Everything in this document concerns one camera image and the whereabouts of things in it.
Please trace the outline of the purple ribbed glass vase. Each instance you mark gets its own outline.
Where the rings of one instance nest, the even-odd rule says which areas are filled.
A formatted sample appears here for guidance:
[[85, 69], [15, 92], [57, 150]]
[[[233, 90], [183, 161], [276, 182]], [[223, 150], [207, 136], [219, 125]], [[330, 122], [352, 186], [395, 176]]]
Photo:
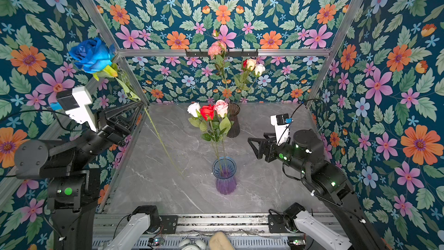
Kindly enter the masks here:
[[216, 178], [216, 190], [223, 195], [233, 193], [237, 188], [237, 165], [230, 157], [221, 157], [213, 163], [213, 175]]

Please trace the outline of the smoky brown ribbed glass vase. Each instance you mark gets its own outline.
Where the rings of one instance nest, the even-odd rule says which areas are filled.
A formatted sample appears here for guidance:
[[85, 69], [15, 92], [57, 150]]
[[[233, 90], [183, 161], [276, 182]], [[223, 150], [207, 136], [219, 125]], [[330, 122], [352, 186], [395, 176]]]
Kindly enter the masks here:
[[240, 124], [238, 115], [241, 111], [241, 108], [236, 103], [229, 103], [228, 105], [228, 118], [232, 123], [230, 130], [227, 133], [227, 136], [230, 138], [235, 138], [240, 134]]

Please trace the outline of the small pink rose stem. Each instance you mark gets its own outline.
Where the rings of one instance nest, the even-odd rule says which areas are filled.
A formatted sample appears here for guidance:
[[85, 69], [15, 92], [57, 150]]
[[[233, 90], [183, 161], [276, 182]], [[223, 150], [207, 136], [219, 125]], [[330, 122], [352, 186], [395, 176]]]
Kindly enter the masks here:
[[231, 129], [231, 121], [228, 118], [229, 104], [224, 100], [218, 100], [215, 104], [215, 114], [219, 125], [214, 128], [215, 149], [217, 150], [218, 160], [222, 160], [225, 156], [224, 140]]

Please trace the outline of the blue rose stem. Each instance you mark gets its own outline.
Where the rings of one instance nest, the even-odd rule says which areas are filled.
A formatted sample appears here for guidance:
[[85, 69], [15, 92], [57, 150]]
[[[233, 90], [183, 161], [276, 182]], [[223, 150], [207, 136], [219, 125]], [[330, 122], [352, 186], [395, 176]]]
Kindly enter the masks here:
[[[100, 38], [88, 39], [73, 47], [69, 54], [74, 58], [78, 69], [93, 75], [96, 80], [106, 77], [117, 80], [124, 92], [128, 94], [130, 102], [140, 101], [133, 95], [132, 88], [124, 82], [123, 74], [118, 72], [117, 65], [113, 62], [115, 57], [114, 46], [106, 46]], [[148, 108], [143, 106], [142, 111], [147, 112]], [[71, 149], [75, 150], [75, 154], [71, 165], [72, 171], [82, 170], [106, 147], [113, 145], [112, 142], [99, 137], [96, 131], [92, 131], [90, 128], [73, 143], [75, 145]]]

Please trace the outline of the white rose stem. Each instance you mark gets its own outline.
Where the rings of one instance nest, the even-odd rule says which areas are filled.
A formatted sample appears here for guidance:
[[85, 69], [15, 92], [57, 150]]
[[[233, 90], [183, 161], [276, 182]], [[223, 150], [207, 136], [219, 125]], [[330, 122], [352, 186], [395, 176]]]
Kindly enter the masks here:
[[[263, 74], [264, 72], [265, 72], [265, 66], [264, 66], [263, 64], [259, 64], [259, 63], [257, 62], [256, 68], [255, 68], [255, 70], [254, 70], [254, 82], [253, 82], [253, 86], [254, 86], [254, 84], [257, 82], [257, 80], [259, 79], [259, 77], [262, 76], [262, 74]], [[244, 91], [244, 92], [242, 93], [242, 95], [243, 95], [243, 99], [242, 99], [242, 101], [243, 101], [244, 99], [247, 99], [247, 97], [248, 97], [249, 94], [250, 94], [250, 91], [249, 91], [248, 94], [246, 94], [246, 92]]]
[[192, 126], [198, 128], [200, 130], [200, 108], [202, 106], [199, 103], [192, 103], [188, 106], [187, 112], [191, 116], [191, 118], [188, 119], [188, 121], [191, 123]]

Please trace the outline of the cream rose stem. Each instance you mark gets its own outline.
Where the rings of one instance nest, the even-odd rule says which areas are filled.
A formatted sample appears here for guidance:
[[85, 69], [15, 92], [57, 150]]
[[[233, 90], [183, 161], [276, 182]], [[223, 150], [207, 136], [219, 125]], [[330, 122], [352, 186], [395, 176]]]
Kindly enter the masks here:
[[256, 68], [256, 65], [257, 65], [257, 60], [247, 59], [247, 68], [243, 69], [243, 67], [242, 67], [242, 71], [240, 72], [240, 74], [235, 76], [235, 84], [237, 86], [237, 89], [239, 90], [238, 91], [238, 94], [239, 94], [238, 102], [239, 103], [241, 103], [241, 101], [243, 99], [242, 93], [245, 91], [246, 94], [248, 94], [250, 89], [253, 86], [254, 70]]

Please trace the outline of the pink peony flower stem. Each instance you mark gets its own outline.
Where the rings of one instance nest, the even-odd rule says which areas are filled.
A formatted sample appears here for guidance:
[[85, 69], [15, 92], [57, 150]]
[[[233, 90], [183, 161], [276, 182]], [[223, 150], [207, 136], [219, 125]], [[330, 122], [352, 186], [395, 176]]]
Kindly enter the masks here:
[[216, 39], [216, 41], [211, 44], [208, 51], [210, 54], [210, 59], [215, 62], [215, 67], [219, 72], [220, 77], [222, 78], [223, 84], [225, 84], [225, 88], [223, 89], [223, 97], [225, 102], [230, 103], [230, 97], [231, 97], [231, 90], [228, 88], [227, 83], [227, 74], [225, 72], [225, 57], [222, 55], [219, 55], [219, 53], [222, 53], [222, 51], [226, 51], [227, 45], [225, 42], [223, 42], [220, 38], [220, 32], [218, 30], [213, 30], [212, 37]]

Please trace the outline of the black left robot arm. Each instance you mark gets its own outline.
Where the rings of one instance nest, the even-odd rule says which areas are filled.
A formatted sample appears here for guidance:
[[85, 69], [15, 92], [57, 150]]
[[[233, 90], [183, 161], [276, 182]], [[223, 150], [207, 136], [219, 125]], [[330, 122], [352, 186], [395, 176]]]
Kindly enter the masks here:
[[47, 207], [55, 249], [92, 248], [101, 170], [87, 165], [111, 145], [124, 145], [144, 108], [142, 102], [107, 108], [96, 113], [96, 130], [86, 130], [73, 141], [29, 140], [17, 148], [18, 179], [51, 179]]

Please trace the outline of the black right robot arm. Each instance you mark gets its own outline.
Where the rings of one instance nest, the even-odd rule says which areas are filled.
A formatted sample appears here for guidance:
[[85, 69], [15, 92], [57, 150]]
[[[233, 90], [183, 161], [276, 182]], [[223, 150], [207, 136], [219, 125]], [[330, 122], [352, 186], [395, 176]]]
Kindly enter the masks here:
[[298, 231], [312, 238], [325, 250], [385, 250], [387, 247], [364, 214], [354, 188], [338, 167], [326, 161], [324, 143], [313, 130], [298, 130], [292, 139], [279, 143], [279, 137], [265, 133], [263, 138], [249, 138], [256, 158], [278, 160], [283, 167], [300, 173], [299, 181], [311, 196], [322, 201], [332, 212], [345, 235], [301, 209], [289, 219]]

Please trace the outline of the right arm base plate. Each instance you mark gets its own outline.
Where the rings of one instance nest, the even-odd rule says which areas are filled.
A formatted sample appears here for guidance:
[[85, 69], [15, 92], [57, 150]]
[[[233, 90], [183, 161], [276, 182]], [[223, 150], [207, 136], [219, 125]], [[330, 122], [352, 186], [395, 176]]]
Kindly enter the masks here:
[[275, 209], [268, 210], [268, 227], [270, 233], [294, 233], [298, 229], [292, 218]]

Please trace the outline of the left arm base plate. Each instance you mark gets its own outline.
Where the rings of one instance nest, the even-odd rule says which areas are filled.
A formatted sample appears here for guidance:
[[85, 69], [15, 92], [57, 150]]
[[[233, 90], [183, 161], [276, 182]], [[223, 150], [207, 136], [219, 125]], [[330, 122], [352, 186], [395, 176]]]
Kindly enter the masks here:
[[162, 234], [175, 234], [178, 227], [179, 217], [177, 215], [160, 215]]

